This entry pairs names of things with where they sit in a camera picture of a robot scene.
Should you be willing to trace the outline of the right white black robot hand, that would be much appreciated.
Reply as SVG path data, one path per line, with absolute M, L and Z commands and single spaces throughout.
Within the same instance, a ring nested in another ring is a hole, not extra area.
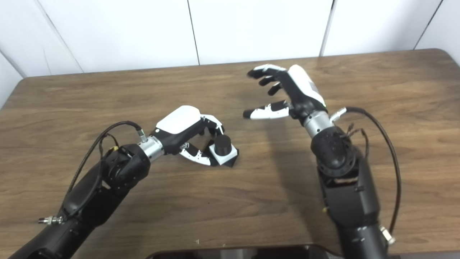
M 245 119 L 278 119 L 290 116 L 304 123 L 314 112 L 328 112 L 316 85 L 306 71 L 297 64 L 289 69 L 274 64 L 263 64 L 250 70 L 247 75 L 259 79 L 260 86 L 274 82 L 267 92 L 268 95 L 273 96 L 279 90 L 284 90 L 290 100 L 245 110 L 243 112 Z

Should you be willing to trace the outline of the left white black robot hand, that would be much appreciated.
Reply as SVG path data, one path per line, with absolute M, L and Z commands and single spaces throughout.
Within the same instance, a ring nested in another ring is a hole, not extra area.
M 204 135 L 208 128 L 212 136 L 223 135 L 223 124 L 214 116 L 201 114 L 198 108 L 182 105 L 160 120 L 151 136 L 161 143 L 163 155 L 182 155 L 186 159 L 206 166 L 216 166 L 217 161 L 189 141 Z

